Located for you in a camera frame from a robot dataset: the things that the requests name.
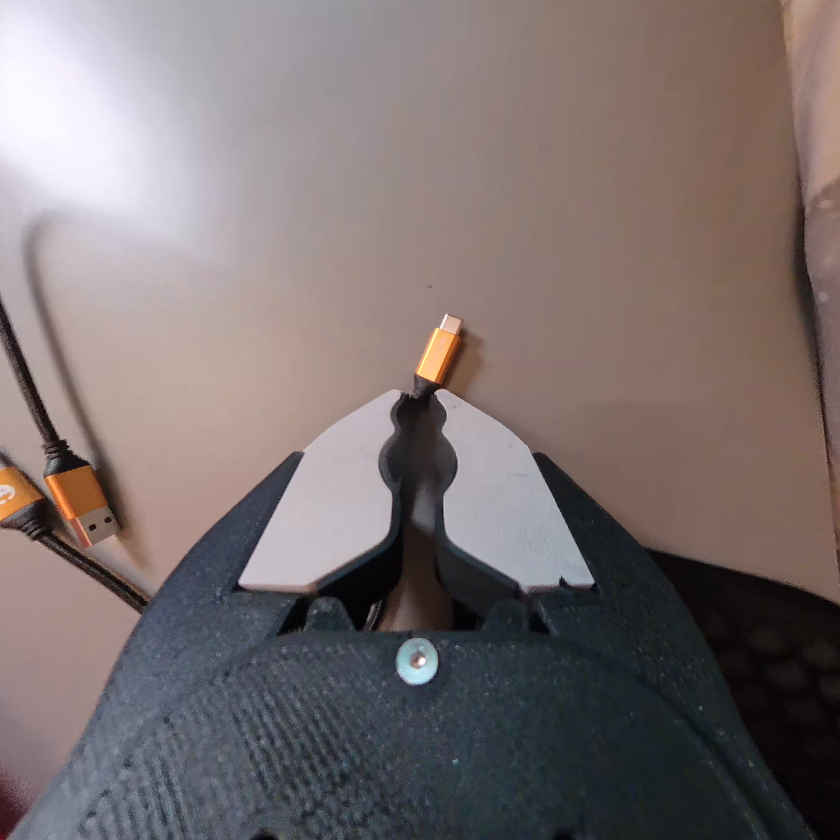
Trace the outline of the person's grey spattered sweatshirt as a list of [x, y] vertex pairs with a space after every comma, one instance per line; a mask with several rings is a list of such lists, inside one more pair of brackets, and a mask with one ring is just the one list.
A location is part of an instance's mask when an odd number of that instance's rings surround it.
[[839, 540], [839, 2], [781, 2]]

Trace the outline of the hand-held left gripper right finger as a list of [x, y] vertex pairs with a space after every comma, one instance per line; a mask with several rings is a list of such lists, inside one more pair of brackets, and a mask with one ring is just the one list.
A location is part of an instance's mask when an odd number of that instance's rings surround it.
[[501, 584], [537, 594], [595, 581], [531, 449], [463, 398], [439, 390], [455, 472], [442, 495], [443, 536]]

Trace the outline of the black elbow pad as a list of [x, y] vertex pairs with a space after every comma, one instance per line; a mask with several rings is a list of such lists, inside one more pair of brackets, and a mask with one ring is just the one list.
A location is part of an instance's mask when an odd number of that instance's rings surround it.
[[773, 775], [839, 838], [839, 607], [802, 589], [650, 552], [707, 640]]

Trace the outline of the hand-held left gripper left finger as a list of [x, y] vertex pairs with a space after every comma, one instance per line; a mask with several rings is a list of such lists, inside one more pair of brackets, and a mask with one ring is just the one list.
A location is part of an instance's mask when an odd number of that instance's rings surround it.
[[241, 589], [324, 592], [386, 546], [398, 524], [398, 489], [383, 476], [383, 458], [404, 397], [383, 393], [303, 450], [238, 578]]

